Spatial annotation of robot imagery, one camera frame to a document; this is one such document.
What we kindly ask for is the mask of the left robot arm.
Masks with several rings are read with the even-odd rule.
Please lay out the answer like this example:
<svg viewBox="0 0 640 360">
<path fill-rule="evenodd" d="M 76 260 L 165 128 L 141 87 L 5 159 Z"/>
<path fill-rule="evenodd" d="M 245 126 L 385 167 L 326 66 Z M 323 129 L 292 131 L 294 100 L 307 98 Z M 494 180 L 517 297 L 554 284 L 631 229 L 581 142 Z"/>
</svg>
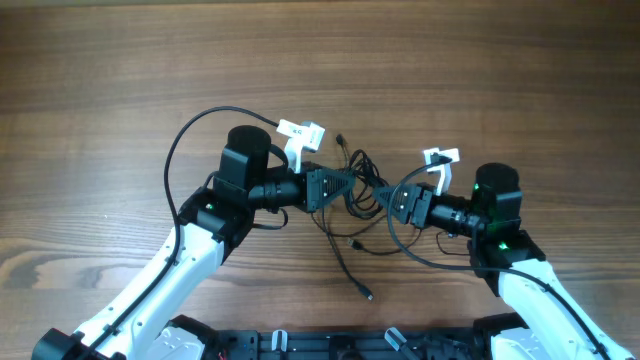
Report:
<svg viewBox="0 0 640 360">
<path fill-rule="evenodd" d="M 125 289 L 67 335 L 50 329 L 35 345 L 35 359 L 205 359 L 223 355 L 217 334 L 178 308 L 216 272 L 247 234 L 258 210 L 295 206 L 314 213 L 354 185 L 345 174 L 305 162 L 325 130 L 281 120 L 285 147 L 263 129 L 233 128 L 212 173 L 181 206 L 163 247 Z"/>
</svg>

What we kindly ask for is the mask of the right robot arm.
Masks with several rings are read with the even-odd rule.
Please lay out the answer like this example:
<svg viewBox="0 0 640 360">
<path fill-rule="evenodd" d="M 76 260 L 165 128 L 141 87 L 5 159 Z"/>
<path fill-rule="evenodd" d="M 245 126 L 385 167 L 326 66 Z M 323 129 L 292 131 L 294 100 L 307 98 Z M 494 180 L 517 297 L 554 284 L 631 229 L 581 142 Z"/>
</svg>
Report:
<svg viewBox="0 0 640 360">
<path fill-rule="evenodd" d="M 545 253 L 521 227 L 517 171 L 505 164 L 479 167 L 470 198 L 444 186 L 404 177 L 378 188 L 387 223 L 435 227 L 467 238 L 467 270 L 483 279 L 508 314 L 474 323 L 474 351 L 483 359 L 630 359 L 561 285 Z"/>
</svg>

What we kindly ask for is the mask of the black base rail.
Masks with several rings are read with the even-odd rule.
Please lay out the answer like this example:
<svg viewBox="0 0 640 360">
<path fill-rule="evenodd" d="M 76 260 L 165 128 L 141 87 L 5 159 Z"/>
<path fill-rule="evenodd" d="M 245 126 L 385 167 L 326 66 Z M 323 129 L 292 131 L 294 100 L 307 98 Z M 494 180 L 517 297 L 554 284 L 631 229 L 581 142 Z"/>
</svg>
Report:
<svg viewBox="0 0 640 360">
<path fill-rule="evenodd" d="M 214 360 L 478 359 L 467 328 L 400 332 L 393 345 L 383 331 L 273 332 L 222 330 L 206 356 Z"/>
</svg>

